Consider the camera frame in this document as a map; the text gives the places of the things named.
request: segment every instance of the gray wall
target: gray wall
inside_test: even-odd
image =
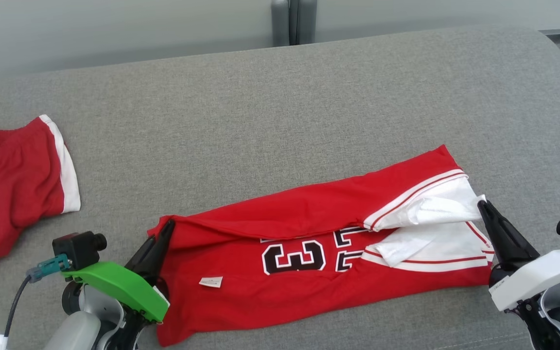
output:
[[[0,78],[269,47],[271,0],[0,0]],[[560,0],[319,0],[317,41],[465,24],[560,28]]]

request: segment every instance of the black cable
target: black cable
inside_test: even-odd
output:
[[[16,297],[14,297],[14,301],[12,302],[12,307],[10,308],[10,313],[8,314],[8,322],[6,323],[6,330],[4,331],[4,337],[8,337],[10,335],[10,327],[12,326],[12,319],[14,317],[14,310],[16,310],[16,304],[18,304],[18,299],[20,299],[20,293],[23,293],[25,286],[29,283],[32,277],[27,275],[23,283],[20,284],[18,288],[18,292],[16,292]]]

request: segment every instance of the gray fabric surface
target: gray fabric surface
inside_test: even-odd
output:
[[[361,175],[443,143],[540,252],[560,247],[560,51],[531,29],[405,33],[0,82],[0,128],[42,113],[64,134],[82,210],[39,222],[0,260],[0,332],[23,273],[51,256],[55,237],[102,232],[102,259],[124,263],[162,214]],[[64,285],[50,277],[28,286],[10,349],[46,343],[65,318]],[[154,329],[141,345],[158,348]],[[174,347],[354,348],[530,345],[486,288],[465,288]]]

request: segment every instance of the teal connector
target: teal connector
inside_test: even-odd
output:
[[[25,276],[31,277],[29,283],[36,283],[45,276],[64,271],[68,268],[70,268],[69,258],[66,254],[60,254],[48,261],[39,263],[36,267],[30,268],[25,272]]]

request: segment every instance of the clothing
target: clothing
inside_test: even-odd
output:
[[[169,218],[176,227],[158,340],[487,284],[493,249],[469,222],[480,199],[441,146],[366,175],[162,217],[149,234]]]
[[[0,257],[41,217],[79,210],[77,178],[59,129],[46,115],[0,130]]]

